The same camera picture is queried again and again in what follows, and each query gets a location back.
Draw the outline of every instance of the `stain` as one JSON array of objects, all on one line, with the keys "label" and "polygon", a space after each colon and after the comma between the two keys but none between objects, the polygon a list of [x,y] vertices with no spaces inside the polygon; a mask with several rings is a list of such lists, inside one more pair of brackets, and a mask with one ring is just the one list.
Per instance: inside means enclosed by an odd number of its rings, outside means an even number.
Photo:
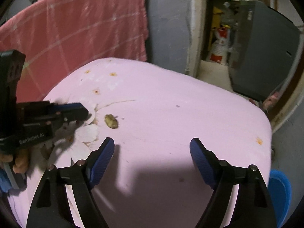
[{"label": "stain", "polygon": [[71,135],[71,136],[69,136],[68,138],[66,138],[69,142],[73,142],[74,141],[74,136],[73,135]]},{"label": "stain", "polygon": [[256,138],[256,142],[259,143],[260,145],[263,144],[263,141],[259,137]]},{"label": "stain", "polygon": [[95,112],[97,112],[97,111],[99,111],[100,110],[100,108],[99,108],[99,106],[98,106],[98,104],[95,106],[95,108],[94,108],[94,111]]},{"label": "stain", "polygon": [[99,95],[99,94],[100,94],[99,88],[97,88],[97,89],[93,90],[93,92],[94,92],[95,94],[97,94],[97,95]]}]

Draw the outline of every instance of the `orange spot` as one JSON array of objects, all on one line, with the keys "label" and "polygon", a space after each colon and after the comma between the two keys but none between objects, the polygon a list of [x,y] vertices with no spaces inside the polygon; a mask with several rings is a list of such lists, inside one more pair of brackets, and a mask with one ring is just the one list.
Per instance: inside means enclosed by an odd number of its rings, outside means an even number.
[{"label": "orange spot", "polygon": [[97,94],[97,95],[99,95],[100,94],[100,92],[99,92],[99,89],[97,88],[97,89],[95,89],[95,90],[93,90],[93,92],[95,93],[95,94]]},{"label": "orange spot", "polygon": [[69,136],[68,138],[67,138],[67,140],[68,140],[68,142],[73,142],[74,141],[74,136],[72,135],[72,136]]},{"label": "orange spot", "polygon": [[260,145],[263,144],[263,141],[262,141],[259,137],[256,138],[256,141],[257,141],[257,143],[259,143]]}]

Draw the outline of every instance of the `finger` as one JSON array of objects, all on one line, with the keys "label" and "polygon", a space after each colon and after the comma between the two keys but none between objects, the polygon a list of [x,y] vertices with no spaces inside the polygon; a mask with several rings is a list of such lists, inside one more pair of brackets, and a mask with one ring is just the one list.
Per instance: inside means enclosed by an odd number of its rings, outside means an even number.
[{"label": "finger", "polygon": [[29,167],[29,151],[28,149],[20,149],[17,151],[13,171],[15,173],[25,173]]},{"label": "finger", "polygon": [[17,167],[16,165],[13,165],[13,171],[15,173],[24,174],[27,171],[28,168],[29,168],[28,163],[24,163],[19,167]]},{"label": "finger", "polygon": [[13,161],[13,155],[11,154],[0,154],[0,161],[5,162],[5,163],[9,163]]}]

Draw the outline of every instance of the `gray wall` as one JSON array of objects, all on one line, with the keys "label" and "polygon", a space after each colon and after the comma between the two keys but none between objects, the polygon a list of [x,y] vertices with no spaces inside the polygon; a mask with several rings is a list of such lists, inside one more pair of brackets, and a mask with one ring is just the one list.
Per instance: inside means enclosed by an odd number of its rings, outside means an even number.
[{"label": "gray wall", "polygon": [[148,3],[151,62],[185,73],[191,40],[191,0],[149,0]]},{"label": "gray wall", "polygon": [[[278,11],[296,26],[303,25],[303,21],[289,0],[278,0],[278,5]],[[301,39],[300,43],[303,45],[303,35]],[[304,195],[304,102],[273,134],[272,144],[276,150],[272,168],[283,171],[291,182],[292,200],[286,221]]]},{"label": "gray wall", "polygon": [[12,3],[9,11],[6,12],[6,15],[2,18],[0,24],[7,18],[10,19],[13,17],[15,14],[20,12],[21,10],[25,9],[31,5],[31,2],[29,0],[16,0]]}]

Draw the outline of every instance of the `pink bedsheet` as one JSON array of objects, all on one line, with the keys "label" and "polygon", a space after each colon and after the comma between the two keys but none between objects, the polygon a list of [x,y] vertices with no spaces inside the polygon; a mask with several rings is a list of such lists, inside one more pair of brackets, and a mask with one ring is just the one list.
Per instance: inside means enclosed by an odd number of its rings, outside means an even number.
[{"label": "pink bedsheet", "polygon": [[144,0],[41,0],[0,27],[0,51],[26,54],[17,99],[39,101],[95,59],[145,61],[147,36]]},{"label": "pink bedsheet", "polygon": [[[196,226],[212,189],[191,158],[194,137],[234,166],[256,164],[268,183],[272,130],[265,114],[243,97],[190,76],[105,58],[74,71],[45,99],[80,101],[92,116],[74,136],[72,123],[58,130],[51,155],[51,143],[33,148],[28,187],[9,197],[23,227],[47,165],[61,168],[86,159],[106,137],[115,141],[115,153],[93,196],[110,228]],[[106,114],[117,117],[118,128],[106,125]],[[75,224],[83,227],[71,186],[66,188]],[[223,226],[231,219],[237,190]]]}]

